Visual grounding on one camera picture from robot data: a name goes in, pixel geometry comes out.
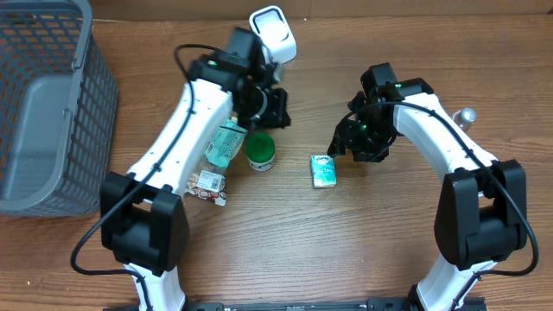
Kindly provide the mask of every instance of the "snack package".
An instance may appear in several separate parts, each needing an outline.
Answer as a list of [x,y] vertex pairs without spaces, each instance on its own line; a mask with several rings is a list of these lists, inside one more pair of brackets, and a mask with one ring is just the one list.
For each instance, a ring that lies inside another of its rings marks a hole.
[[247,132],[231,120],[227,120],[223,126],[242,133],[220,128],[207,145],[187,182],[188,194],[210,200],[218,206],[224,206],[226,203],[225,172],[231,159],[238,153]]
[[311,174],[314,188],[336,186],[334,159],[328,155],[311,156]]

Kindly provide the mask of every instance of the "wooden surface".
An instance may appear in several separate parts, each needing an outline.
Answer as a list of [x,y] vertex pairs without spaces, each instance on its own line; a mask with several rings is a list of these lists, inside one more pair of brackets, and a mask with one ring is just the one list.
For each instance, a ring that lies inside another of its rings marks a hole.
[[[246,22],[117,22],[93,33],[121,94],[111,156],[123,173],[150,146],[181,95],[173,47],[224,47]],[[479,113],[470,136],[528,179],[528,214],[541,246],[531,276],[488,276],[471,295],[491,310],[551,310],[553,303],[553,16],[446,16],[294,20],[287,64],[292,126],[271,130],[275,167],[228,175],[228,204],[187,197],[192,237],[179,264],[191,301],[352,301],[406,295],[438,254],[433,224],[441,184],[399,138],[382,163],[336,162],[338,185],[314,190],[308,159],[324,154],[360,75],[389,61],[400,79],[423,77],[450,112]],[[199,52],[183,52],[188,62]],[[137,302],[127,276],[81,276],[69,255],[97,217],[0,218],[0,310],[100,310]],[[521,269],[530,247],[501,269]],[[120,265],[95,235],[80,253],[89,269]]]
[[247,19],[267,5],[288,18],[544,14],[553,0],[91,0],[94,16],[118,21]]

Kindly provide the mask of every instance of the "can lid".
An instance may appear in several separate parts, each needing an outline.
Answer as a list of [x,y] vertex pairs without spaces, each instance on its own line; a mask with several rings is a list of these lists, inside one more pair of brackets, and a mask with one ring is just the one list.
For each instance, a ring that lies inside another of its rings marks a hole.
[[275,141],[268,134],[256,133],[248,139],[245,153],[250,161],[268,162],[275,155]]

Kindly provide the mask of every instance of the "wooden tabletop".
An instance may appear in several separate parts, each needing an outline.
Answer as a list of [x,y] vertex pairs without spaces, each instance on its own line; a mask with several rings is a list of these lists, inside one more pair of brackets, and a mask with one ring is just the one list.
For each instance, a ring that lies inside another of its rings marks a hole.
[[[223,48],[237,22],[109,22],[93,29],[118,82],[111,169],[123,173],[153,143],[184,82],[172,59],[182,43]],[[191,301],[353,301],[405,296],[435,261],[441,183],[404,137],[381,163],[336,160],[338,185],[314,190],[309,157],[324,154],[360,75],[389,61],[399,79],[424,78],[449,112],[473,107],[471,138],[527,175],[528,218],[541,246],[530,276],[487,276],[471,295],[491,310],[553,303],[553,16],[434,16],[292,20],[286,65],[292,126],[270,130],[276,164],[227,176],[228,201],[185,198],[192,237],[181,263]],[[183,52],[188,63],[200,51]],[[69,255],[97,216],[0,218],[0,310],[100,310],[137,303],[128,276],[81,276]],[[530,246],[501,269],[522,269]],[[79,255],[89,269],[120,264],[96,234]]]

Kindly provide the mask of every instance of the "gray plastic bin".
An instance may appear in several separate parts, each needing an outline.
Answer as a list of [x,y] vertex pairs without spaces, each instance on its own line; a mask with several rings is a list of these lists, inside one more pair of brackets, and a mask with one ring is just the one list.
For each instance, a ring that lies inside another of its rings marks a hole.
[[99,209],[118,89],[86,0],[0,0],[0,213]]

